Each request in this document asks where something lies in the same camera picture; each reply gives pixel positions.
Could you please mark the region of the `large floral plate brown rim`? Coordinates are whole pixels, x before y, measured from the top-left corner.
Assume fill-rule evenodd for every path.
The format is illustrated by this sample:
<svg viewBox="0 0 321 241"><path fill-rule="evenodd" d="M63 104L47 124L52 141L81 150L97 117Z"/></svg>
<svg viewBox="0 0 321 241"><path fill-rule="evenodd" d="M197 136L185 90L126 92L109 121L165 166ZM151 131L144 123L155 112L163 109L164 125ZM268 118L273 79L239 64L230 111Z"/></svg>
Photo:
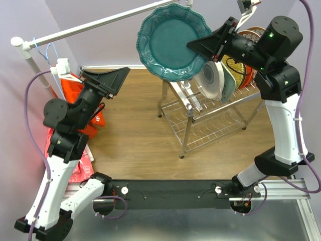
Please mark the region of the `large floral plate brown rim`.
<svg viewBox="0 0 321 241"><path fill-rule="evenodd" d="M257 33L259 36L262 36L266 29L263 27L255 26L255 27L250 27L248 30Z"/></svg>

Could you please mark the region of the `teal scalloped plate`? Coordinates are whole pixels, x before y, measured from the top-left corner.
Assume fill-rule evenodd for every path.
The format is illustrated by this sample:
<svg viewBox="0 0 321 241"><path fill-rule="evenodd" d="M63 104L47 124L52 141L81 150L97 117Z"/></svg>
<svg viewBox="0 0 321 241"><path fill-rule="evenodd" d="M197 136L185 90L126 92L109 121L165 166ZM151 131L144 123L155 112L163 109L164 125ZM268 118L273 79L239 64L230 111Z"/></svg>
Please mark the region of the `teal scalloped plate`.
<svg viewBox="0 0 321 241"><path fill-rule="evenodd" d="M190 50L187 43L211 33L201 14L172 3L156 8L143 20L136 49L151 74L169 82L190 80L207 60Z"/></svg>

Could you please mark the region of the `light blue divided tray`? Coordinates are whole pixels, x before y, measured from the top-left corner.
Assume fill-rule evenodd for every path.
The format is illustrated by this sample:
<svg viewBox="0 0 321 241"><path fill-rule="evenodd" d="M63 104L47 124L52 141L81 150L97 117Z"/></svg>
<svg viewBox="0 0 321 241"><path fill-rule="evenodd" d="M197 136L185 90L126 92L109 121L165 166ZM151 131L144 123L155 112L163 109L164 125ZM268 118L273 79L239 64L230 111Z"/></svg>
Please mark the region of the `light blue divided tray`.
<svg viewBox="0 0 321 241"><path fill-rule="evenodd" d="M222 90L221 103L228 102L232 94L235 92L236 80L225 64L221 63L224 72L224 87Z"/></svg>

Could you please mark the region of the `woven bamboo plate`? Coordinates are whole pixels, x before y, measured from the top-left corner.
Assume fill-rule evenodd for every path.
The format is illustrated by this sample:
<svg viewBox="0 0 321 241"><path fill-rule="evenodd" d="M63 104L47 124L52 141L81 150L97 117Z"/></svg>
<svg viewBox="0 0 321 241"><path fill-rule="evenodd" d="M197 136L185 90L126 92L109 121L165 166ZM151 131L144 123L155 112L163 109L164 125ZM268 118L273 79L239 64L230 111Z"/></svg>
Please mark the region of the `woven bamboo plate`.
<svg viewBox="0 0 321 241"><path fill-rule="evenodd" d="M222 64L226 66L226 68L230 71L236 81L235 90L237 91L240 85L243 83L244 74L245 74L245 67L242 63L235 62L234 59L230 58L227 55L224 55L222 60Z"/></svg>

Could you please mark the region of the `pink plastic bag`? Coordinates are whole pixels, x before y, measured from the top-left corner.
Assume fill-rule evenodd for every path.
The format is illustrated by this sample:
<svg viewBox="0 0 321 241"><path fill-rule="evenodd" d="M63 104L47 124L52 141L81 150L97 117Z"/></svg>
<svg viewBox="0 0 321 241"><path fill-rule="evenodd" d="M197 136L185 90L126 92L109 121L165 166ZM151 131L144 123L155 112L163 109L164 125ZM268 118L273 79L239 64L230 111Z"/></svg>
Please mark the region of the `pink plastic bag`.
<svg viewBox="0 0 321 241"><path fill-rule="evenodd" d="M82 157L73 170L69 183L80 183L90 178L94 174L92 161L94 160L89 147L86 145Z"/></svg>

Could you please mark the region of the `orange plate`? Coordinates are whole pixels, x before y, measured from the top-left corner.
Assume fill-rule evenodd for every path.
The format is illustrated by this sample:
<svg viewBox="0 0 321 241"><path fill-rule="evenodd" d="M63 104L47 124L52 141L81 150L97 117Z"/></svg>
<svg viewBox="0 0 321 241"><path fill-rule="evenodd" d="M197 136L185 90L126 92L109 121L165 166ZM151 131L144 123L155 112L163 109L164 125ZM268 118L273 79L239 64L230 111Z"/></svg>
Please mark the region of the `orange plate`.
<svg viewBox="0 0 321 241"><path fill-rule="evenodd" d="M245 66L245 75L244 75L244 78L243 78L243 81L241 83L241 85L239 86L239 90L244 88L247 84L249 84L252 80L252 77L253 77L253 69L249 66Z"/></svg>

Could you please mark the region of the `metal dish rack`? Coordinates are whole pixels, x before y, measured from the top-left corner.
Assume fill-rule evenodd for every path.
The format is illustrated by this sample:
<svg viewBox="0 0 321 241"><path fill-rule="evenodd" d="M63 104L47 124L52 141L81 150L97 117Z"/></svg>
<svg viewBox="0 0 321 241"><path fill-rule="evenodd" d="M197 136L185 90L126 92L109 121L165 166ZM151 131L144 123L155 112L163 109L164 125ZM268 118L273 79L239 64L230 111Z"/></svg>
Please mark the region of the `metal dish rack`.
<svg viewBox="0 0 321 241"><path fill-rule="evenodd" d="M157 104L157 116L165 117L181 149L187 152L238 130L247 129L263 107L258 88L253 82L232 94L227 103L204 97L191 82L184 90L181 83L162 81L162 97Z"/></svg>

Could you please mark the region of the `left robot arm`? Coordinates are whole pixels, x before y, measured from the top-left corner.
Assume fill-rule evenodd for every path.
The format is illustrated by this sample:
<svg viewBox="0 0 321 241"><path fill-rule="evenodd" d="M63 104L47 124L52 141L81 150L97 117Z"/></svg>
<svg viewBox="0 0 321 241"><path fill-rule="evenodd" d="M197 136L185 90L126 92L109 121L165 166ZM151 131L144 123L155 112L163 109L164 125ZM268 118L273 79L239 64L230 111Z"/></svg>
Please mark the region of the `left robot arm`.
<svg viewBox="0 0 321 241"><path fill-rule="evenodd" d="M128 67L104 73L82 71L77 81L83 88L74 102L53 98L46 103L43 124L53 130L47 151L40 152L46 172L31 209L15 223L15 229L27 233L29 240L64 240L90 202L123 200L111 178L99 172L69 198L64 195L89 139L83 130L101 111L102 100L118 94L129 72Z"/></svg>

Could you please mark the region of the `white clothes rail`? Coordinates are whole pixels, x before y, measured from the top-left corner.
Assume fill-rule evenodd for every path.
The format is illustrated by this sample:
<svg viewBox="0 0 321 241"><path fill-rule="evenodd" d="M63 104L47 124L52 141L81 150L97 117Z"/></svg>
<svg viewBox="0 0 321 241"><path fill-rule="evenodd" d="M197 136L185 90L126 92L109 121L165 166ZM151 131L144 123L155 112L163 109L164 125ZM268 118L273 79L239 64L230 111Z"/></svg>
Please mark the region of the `white clothes rail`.
<svg viewBox="0 0 321 241"><path fill-rule="evenodd" d="M28 63L30 68L35 74L40 73L39 66L35 63L34 59L32 58L30 51L37 46L43 46L45 44L49 44L51 42L55 42L58 40L65 39L67 37L71 37L98 27L102 27L104 25L120 21L141 13L145 13L150 10L154 10L158 7L166 6L171 3L174 3L174 1L157 1L154 3L150 3L138 8L134 8L131 10L124 11L122 13L118 13L109 17L105 17L99 20L95 20L89 23L85 23L79 26L75 26L57 33L53 33L32 41L24 41L21 37L15 36L12 37L10 40L10 43L13 47L15 47L18 52L22 55L22 57L25 59L25 61Z"/></svg>

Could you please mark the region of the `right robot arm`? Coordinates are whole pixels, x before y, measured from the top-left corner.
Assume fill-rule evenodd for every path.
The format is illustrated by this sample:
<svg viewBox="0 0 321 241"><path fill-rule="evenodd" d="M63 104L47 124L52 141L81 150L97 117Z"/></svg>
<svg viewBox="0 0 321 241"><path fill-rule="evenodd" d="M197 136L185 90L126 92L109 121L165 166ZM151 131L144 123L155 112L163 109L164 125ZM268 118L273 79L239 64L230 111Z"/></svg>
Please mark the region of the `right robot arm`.
<svg viewBox="0 0 321 241"><path fill-rule="evenodd" d="M221 188L241 197L267 176L294 174L304 162L313 161L314 154L305 147L299 130L300 74L287 63L303 39L298 24L289 17L276 16L257 42L238 34L236 26L236 19L229 18L211 35L190 41L187 47L215 62L229 56L257 72L254 81L268 111L275 145Z"/></svg>

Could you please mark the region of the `orange oven mitt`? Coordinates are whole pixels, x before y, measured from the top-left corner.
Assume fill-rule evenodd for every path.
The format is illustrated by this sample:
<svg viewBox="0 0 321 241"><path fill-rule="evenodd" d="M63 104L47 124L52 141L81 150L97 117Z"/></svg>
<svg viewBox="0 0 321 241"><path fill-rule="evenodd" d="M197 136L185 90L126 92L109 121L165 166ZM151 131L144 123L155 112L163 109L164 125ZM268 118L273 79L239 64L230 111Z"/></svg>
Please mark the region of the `orange oven mitt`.
<svg viewBox="0 0 321 241"><path fill-rule="evenodd" d="M67 79L61 79L62 90L66 100L70 103L74 103L84 86L76 81L71 81ZM100 111L86 126L85 129L78 129L79 132L84 133L89 136L89 138L94 138L98 132L98 127L104 127L106 124L103 112Z"/></svg>

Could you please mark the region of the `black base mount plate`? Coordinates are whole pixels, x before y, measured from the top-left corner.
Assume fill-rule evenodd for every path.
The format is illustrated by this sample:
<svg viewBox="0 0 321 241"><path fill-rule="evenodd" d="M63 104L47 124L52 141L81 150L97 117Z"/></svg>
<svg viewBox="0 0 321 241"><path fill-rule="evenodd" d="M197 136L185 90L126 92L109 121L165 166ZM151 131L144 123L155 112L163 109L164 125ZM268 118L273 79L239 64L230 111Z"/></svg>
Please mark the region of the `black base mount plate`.
<svg viewBox="0 0 321 241"><path fill-rule="evenodd" d="M232 195L215 188L228 185L230 180L129 180L109 181L103 196L116 195L125 201L115 201L115 209L229 209L230 201L247 200L261 196L253 187Z"/></svg>

